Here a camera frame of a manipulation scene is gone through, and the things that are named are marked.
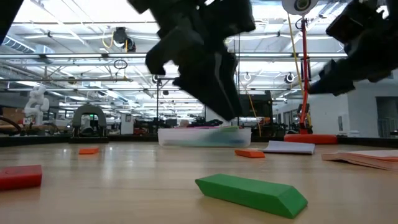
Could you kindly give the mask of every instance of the stack of paper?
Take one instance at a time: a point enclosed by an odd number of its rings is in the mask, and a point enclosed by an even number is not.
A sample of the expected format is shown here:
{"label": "stack of paper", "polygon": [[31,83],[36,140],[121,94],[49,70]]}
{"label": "stack of paper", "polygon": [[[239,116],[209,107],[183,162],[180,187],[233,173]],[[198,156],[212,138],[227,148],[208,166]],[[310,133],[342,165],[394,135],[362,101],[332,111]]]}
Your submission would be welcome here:
{"label": "stack of paper", "polygon": [[398,170],[398,150],[337,152],[322,154],[325,161],[343,160],[352,164],[385,170]]}
{"label": "stack of paper", "polygon": [[310,154],[315,151],[315,145],[309,143],[269,141],[268,147],[261,150],[268,153]]}

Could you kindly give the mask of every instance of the gray arch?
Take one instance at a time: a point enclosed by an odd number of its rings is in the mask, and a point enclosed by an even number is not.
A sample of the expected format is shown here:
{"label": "gray arch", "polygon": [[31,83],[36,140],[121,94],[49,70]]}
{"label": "gray arch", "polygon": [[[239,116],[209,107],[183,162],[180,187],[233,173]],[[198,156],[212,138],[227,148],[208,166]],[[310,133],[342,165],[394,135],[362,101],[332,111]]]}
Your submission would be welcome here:
{"label": "gray arch", "polygon": [[81,116],[84,114],[96,114],[98,117],[98,126],[106,128],[106,118],[104,112],[101,110],[101,108],[93,105],[83,105],[77,108],[75,115],[73,115],[72,127],[80,128]]}

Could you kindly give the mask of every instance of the humanoid robot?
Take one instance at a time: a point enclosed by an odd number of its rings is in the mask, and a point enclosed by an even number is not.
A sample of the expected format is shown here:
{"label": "humanoid robot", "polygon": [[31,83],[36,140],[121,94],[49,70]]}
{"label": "humanoid robot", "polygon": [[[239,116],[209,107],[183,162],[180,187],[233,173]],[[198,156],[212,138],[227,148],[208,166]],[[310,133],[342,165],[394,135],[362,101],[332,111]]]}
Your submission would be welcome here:
{"label": "humanoid robot", "polygon": [[25,105],[25,117],[34,117],[35,125],[43,124],[43,111],[48,111],[50,108],[49,99],[44,97],[46,89],[44,86],[35,86],[29,93],[29,101]]}

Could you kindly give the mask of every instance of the orange block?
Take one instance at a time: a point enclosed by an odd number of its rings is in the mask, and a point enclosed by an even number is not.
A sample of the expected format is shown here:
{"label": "orange block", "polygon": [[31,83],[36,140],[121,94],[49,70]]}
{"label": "orange block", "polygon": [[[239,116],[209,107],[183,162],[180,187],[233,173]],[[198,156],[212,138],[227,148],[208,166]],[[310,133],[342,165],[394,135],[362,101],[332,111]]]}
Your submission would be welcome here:
{"label": "orange block", "polygon": [[99,147],[88,147],[79,149],[80,155],[92,155],[100,151]]}
{"label": "orange block", "polygon": [[235,150],[235,154],[238,156],[244,156],[248,158],[265,158],[263,152],[256,150]]}
{"label": "orange block", "polygon": [[286,134],[284,141],[312,144],[338,144],[337,136],[332,134]]}

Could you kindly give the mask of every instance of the red base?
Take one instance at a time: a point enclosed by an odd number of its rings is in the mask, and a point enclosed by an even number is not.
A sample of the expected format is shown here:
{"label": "red base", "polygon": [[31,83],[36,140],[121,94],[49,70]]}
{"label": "red base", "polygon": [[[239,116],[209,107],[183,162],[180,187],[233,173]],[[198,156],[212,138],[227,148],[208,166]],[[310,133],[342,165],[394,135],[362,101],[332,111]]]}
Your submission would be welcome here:
{"label": "red base", "polygon": [[286,134],[284,141],[312,144],[337,144],[337,137],[332,134]]}
{"label": "red base", "polygon": [[42,185],[42,166],[5,167],[0,171],[0,190],[24,189]]}

